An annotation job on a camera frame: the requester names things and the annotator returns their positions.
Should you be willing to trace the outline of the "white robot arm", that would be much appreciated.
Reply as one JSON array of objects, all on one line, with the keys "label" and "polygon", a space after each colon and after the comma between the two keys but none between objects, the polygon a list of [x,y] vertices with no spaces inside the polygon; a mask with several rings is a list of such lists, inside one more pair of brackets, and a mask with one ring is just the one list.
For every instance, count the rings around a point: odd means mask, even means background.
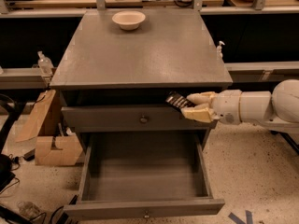
[{"label": "white robot arm", "polygon": [[226,90],[193,93],[195,107],[181,109],[186,119],[223,124],[252,123],[265,129],[299,133],[299,80],[284,80],[273,91]]}]

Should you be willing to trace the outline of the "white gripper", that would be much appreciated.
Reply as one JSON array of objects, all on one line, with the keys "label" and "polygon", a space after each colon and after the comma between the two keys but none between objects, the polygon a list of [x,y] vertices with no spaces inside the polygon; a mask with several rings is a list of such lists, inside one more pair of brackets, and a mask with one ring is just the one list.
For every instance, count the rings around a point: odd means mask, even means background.
[{"label": "white gripper", "polygon": [[210,123],[219,119],[219,122],[223,124],[238,125],[241,123],[239,111],[241,94],[241,90],[192,93],[187,96],[187,99],[196,106],[184,107],[181,113],[186,119],[199,122]]}]

